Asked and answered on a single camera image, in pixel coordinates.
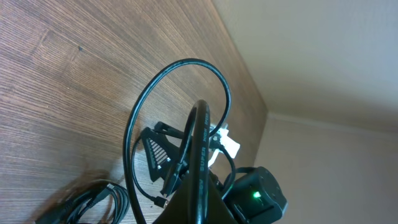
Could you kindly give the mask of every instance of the black wire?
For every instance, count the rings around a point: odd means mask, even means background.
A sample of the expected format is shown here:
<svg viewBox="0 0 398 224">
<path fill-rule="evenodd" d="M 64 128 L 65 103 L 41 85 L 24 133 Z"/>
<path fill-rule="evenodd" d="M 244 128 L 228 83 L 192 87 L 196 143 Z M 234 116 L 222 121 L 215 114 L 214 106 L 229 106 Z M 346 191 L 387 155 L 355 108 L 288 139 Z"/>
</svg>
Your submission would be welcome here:
<svg viewBox="0 0 398 224">
<path fill-rule="evenodd" d="M 239 167 L 239 168 L 236 169 L 235 173 L 237 173 L 237 174 L 248 174 L 248 173 L 252 172 L 255 169 L 256 168 L 254 168 L 254 167 Z M 232 173 L 230 173 L 230 174 L 228 174 L 228 176 L 226 176 L 225 181 L 224 181 L 224 186 L 227 183 L 227 181 L 229 180 L 229 178 L 231 178 L 231 174 Z"/>
<path fill-rule="evenodd" d="M 139 136 L 139 137 L 136 139 L 134 145 L 132 146 L 132 151 L 131 151 L 132 179 L 133 179 L 133 181 L 134 181 L 134 183 L 135 183 L 135 185 L 136 185 L 138 191 L 140 191 L 141 194 L 142 194 L 143 196 L 145 196 L 146 198 L 148 198 L 149 200 L 154 201 L 154 200 L 155 200 L 155 197 L 150 196 L 147 192 L 145 192 L 144 189 L 141 188 L 141 186 L 140 186 L 139 183 L 138 183 L 137 177 L 136 177 L 136 170 L 135 170 L 135 168 L 134 168 L 134 156 L 135 156 L 135 154 L 136 154 L 137 147 L 138 147 L 138 144 L 139 144 L 139 141 L 140 141 L 140 140 L 141 140 L 141 136 Z"/>
<path fill-rule="evenodd" d="M 112 183 L 109 181 L 100 181 L 95 185 L 89 187 L 85 191 L 76 194 L 70 200 L 65 202 L 65 210 L 69 210 L 69 213 L 62 220 L 65 220 L 66 224 L 77 224 L 80 218 L 92 207 L 95 203 L 90 202 L 97 197 L 106 188 L 109 190 L 109 194 L 114 200 L 114 211 L 112 224 L 118 224 L 126 216 L 129 202 L 127 190 L 119 184 Z"/>
<path fill-rule="evenodd" d="M 208 206 L 208 153 L 210 132 L 210 110 L 204 100 L 198 100 L 189 114 L 184 129 L 185 144 L 191 142 L 190 165 L 188 178 L 188 222 L 204 223 L 206 220 Z M 185 152 L 180 154 L 180 161 L 188 151 L 187 147 L 182 148 Z"/>
<path fill-rule="evenodd" d="M 231 165 L 231 178 L 226 179 L 226 183 L 224 183 L 224 189 L 223 191 L 221 191 L 221 198 L 224 199 L 227 195 L 228 192 L 232 189 L 232 186 L 234 184 L 235 181 L 235 164 L 234 161 L 232 160 L 231 156 L 229 155 L 228 151 L 225 149 L 224 146 L 220 147 L 220 151 L 224 153 L 224 155 L 226 156 L 229 164 Z"/>
<path fill-rule="evenodd" d="M 131 136 L 132 136 L 132 130 L 133 127 L 136 123 L 137 117 L 139 110 L 141 109 L 141 106 L 144 104 L 145 99 L 148 97 L 149 93 L 155 88 L 156 84 L 161 81 L 163 77 L 165 77 L 168 73 L 170 73 L 172 70 L 184 66 L 184 65 L 200 65 L 202 67 L 208 68 L 211 70 L 221 81 L 221 84 L 223 85 L 224 91 L 225 91 L 225 96 L 226 96 L 226 105 L 225 105 L 225 110 L 224 113 L 219 121 L 219 123 L 216 125 L 216 127 L 211 131 L 210 136 L 214 135 L 221 125 L 224 123 L 229 109 L 231 107 L 231 92 L 228 87 L 228 83 L 226 82 L 224 76 L 221 74 L 221 72 L 214 67 L 212 64 L 200 60 L 200 59 L 195 59 L 195 58 L 187 58 L 187 59 L 182 59 L 178 60 L 174 63 L 171 63 L 167 67 L 163 68 L 149 83 L 148 85 L 144 88 L 144 90 L 141 92 L 141 94 L 138 96 L 138 99 L 134 106 L 132 107 L 130 117 L 127 121 L 127 126 L 126 130 L 124 132 L 124 138 L 123 138 L 123 167 L 124 167 L 124 176 L 126 178 L 126 187 L 127 191 L 129 194 L 129 199 L 132 207 L 132 211 L 134 214 L 134 217 L 136 218 L 137 223 L 144 224 L 146 223 L 144 215 L 142 214 L 141 207 L 138 202 L 136 190 L 134 189 L 134 182 L 132 180 L 132 167 L 131 167 L 131 158 L 130 158 L 130 145 L 131 145 Z"/>
</svg>

